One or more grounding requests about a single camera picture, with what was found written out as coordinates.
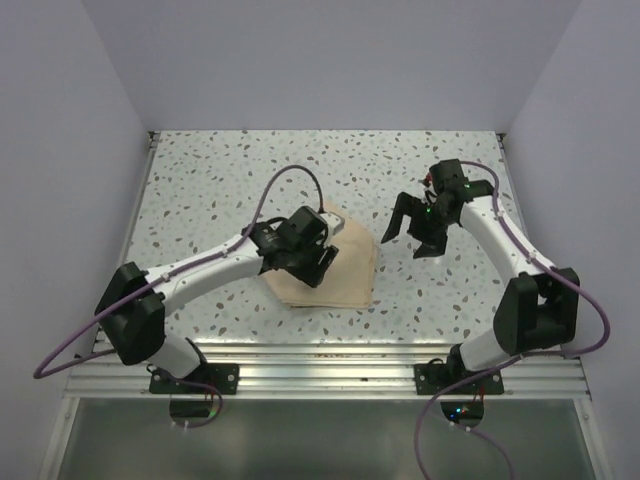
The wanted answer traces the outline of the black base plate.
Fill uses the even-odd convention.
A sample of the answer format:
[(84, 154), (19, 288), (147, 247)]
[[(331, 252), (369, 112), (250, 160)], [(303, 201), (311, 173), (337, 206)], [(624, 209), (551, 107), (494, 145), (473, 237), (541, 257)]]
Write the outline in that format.
[(235, 395), (240, 378), (240, 368), (235, 363), (200, 364), (186, 377), (172, 377), (166, 371), (148, 365), (151, 374), (149, 392), (159, 395), (195, 395), (211, 393), (213, 389), (222, 395)]
[(502, 375), (470, 372), (460, 365), (432, 359), (413, 365), (415, 390), (418, 395), (502, 395), (505, 393)]

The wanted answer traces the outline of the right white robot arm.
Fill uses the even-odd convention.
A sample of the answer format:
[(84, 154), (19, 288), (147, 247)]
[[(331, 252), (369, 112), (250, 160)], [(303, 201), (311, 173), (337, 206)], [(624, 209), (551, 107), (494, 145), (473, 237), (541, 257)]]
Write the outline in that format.
[(395, 239), (404, 222), (419, 246), (414, 258), (445, 254), (448, 229), (466, 230), (497, 270), (505, 291), (491, 328), (451, 348), (436, 364), (436, 377), (451, 389), (468, 392), (481, 371), (530, 351), (546, 350), (573, 340), (576, 330), (579, 278), (558, 269), (540, 254), (506, 213), (499, 198), (499, 180), (471, 180), (464, 162), (443, 160), (429, 168), (421, 197), (397, 195), (383, 242)]

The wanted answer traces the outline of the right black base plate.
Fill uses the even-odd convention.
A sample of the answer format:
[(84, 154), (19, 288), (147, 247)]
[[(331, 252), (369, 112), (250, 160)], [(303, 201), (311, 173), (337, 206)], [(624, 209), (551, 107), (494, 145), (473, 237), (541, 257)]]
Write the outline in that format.
[(413, 365), (415, 390), (418, 395), (502, 395), (505, 393), (502, 375), (470, 372), (460, 365), (432, 359)]

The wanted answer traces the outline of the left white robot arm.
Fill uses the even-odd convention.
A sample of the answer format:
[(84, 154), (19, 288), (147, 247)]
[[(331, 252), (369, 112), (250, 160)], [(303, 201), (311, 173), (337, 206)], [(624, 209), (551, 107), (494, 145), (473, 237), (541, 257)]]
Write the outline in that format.
[(213, 290), (270, 271), (318, 287), (339, 252), (332, 241), (344, 223), (338, 214), (303, 206), (172, 264), (148, 270), (124, 264), (96, 309), (100, 327), (122, 364), (149, 363), (185, 392), (197, 392), (207, 383), (206, 359), (192, 340), (169, 333), (166, 318)]

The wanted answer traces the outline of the beige cloth mat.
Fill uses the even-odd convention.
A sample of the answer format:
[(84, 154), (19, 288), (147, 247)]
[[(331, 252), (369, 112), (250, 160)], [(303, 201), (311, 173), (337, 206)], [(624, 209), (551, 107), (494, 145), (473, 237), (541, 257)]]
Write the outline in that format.
[(344, 229), (332, 244), (339, 252), (322, 283), (311, 288), (278, 270), (262, 276), (271, 292), (293, 308), (367, 308), (372, 302), (377, 246), (373, 235), (344, 209), (325, 201), (328, 212), (345, 220)]

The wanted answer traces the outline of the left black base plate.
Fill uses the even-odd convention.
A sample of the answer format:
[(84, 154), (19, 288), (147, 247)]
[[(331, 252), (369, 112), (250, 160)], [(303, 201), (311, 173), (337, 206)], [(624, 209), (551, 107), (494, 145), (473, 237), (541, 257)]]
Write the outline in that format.
[(148, 365), (151, 374), (149, 392), (159, 395), (195, 395), (211, 393), (213, 389), (222, 395), (235, 395), (240, 378), (240, 368), (235, 363), (200, 364), (186, 377), (172, 377), (166, 371)]

